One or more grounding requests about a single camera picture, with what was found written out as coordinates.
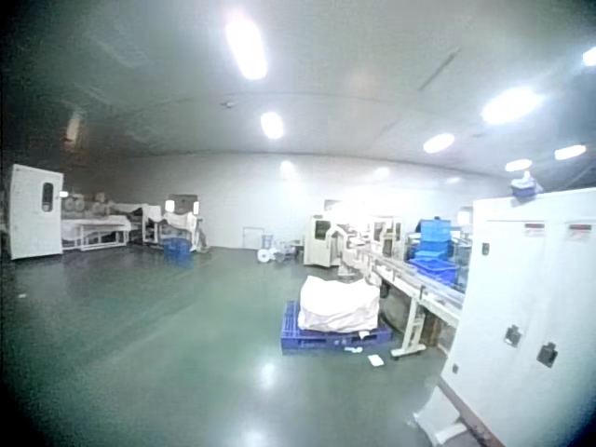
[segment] white door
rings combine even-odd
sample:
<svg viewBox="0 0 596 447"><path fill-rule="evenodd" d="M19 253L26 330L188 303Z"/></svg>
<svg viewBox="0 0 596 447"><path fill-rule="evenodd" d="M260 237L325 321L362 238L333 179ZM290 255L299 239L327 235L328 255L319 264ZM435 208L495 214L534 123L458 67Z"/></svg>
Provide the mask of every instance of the white door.
<svg viewBox="0 0 596 447"><path fill-rule="evenodd" d="M331 266L331 238L327 237L327 232L331 227L331 221L322 219L310 220L308 234L305 238L305 265Z"/></svg>
<svg viewBox="0 0 596 447"><path fill-rule="evenodd" d="M14 165L9 219L12 259L62 253L62 174Z"/></svg>
<svg viewBox="0 0 596 447"><path fill-rule="evenodd" d="M547 226L540 305L491 414L492 430L507 446L567 445L596 399L596 334L586 318L596 290L595 233L594 220Z"/></svg>
<svg viewBox="0 0 596 447"><path fill-rule="evenodd" d="M242 228L242 248L259 250L263 246L264 228L245 226Z"/></svg>
<svg viewBox="0 0 596 447"><path fill-rule="evenodd" d="M542 296L536 284L545 238L537 231L529 234L524 222L487 222L481 230L474 240L466 317L457 328L444 378L482 421L492 423L504 377L520 352L515 342L506 341L508 329L510 338L521 334L523 345Z"/></svg>

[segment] door lock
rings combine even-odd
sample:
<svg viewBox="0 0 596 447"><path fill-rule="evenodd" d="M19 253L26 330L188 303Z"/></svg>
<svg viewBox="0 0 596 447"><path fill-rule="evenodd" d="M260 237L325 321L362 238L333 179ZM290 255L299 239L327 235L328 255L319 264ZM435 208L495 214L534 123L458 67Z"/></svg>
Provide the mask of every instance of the door lock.
<svg viewBox="0 0 596 447"><path fill-rule="evenodd" d="M555 349L555 347L555 344L551 342L548 342L546 345L543 345L542 349L540 349L540 352L538 352L538 357L536 358L536 360L538 360L543 365L552 368L552 364L555 362L555 359L559 355L559 352Z"/></svg>
<svg viewBox="0 0 596 447"><path fill-rule="evenodd" d="M520 328L513 324L505 332L505 339L503 341L508 345L512 345L513 347L518 347L521 338L522 333L520 332Z"/></svg>

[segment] blue crate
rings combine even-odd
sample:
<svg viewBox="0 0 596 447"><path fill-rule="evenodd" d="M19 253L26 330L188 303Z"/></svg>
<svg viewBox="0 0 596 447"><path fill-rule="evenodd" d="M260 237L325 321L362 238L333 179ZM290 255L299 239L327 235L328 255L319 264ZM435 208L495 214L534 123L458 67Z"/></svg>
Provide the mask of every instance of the blue crate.
<svg viewBox="0 0 596 447"><path fill-rule="evenodd" d="M415 258L410 260L410 264L414 265L418 269L418 273L425 277L447 286L455 284L457 265L453 263L435 258Z"/></svg>
<svg viewBox="0 0 596 447"><path fill-rule="evenodd" d="M190 240L182 237L168 237L161 241L166 261L176 265L189 265L192 260Z"/></svg>
<svg viewBox="0 0 596 447"><path fill-rule="evenodd" d="M360 338L358 332L319 332L305 331L298 327L300 303L288 301L281 323L281 349L343 349L346 346L358 347L379 345L391 340L391 329L381 323L370 335Z"/></svg>
<svg viewBox="0 0 596 447"><path fill-rule="evenodd" d="M424 251L424 250L417 250L414 254L415 259L419 258L441 258L445 259L447 257L447 253L445 251Z"/></svg>
<svg viewBox="0 0 596 447"><path fill-rule="evenodd" d="M438 257L441 259L447 259L449 255L449 244L451 244L451 240L445 240L444 242L432 242L428 240L421 240L414 257Z"/></svg>
<svg viewBox="0 0 596 447"><path fill-rule="evenodd" d="M420 239L427 242L451 240L451 221L423 220L420 223Z"/></svg>

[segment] ceiling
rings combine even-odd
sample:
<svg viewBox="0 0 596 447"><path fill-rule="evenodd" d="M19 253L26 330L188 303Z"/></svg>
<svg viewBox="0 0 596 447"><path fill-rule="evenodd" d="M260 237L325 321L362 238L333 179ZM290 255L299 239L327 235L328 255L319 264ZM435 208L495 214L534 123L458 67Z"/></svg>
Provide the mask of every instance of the ceiling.
<svg viewBox="0 0 596 447"><path fill-rule="evenodd" d="M506 175L530 158L548 189L596 184L594 10L560 0L114 0L34 2L3 75L80 110L97 156L325 154ZM225 37L235 11L261 30L268 73L250 81ZM482 107L530 87L543 105L489 126ZM229 102L230 107L222 104ZM285 135L268 140L260 115ZM455 144L427 154L450 132ZM555 149L585 142L576 159Z"/></svg>

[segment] green epoxy floor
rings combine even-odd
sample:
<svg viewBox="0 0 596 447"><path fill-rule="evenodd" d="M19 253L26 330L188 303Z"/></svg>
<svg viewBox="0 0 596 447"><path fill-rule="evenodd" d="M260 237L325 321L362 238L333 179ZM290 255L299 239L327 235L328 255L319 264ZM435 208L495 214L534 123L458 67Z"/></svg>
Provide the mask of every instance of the green epoxy floor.
<svg viewBox="0 0 596 447"><path fill-rule="evenodd" d="M4 267L4 382L54 444L430 445L411 421L438 351L282 356L284 302L324 269L224 249L179 269L140 247Z"/></svg>

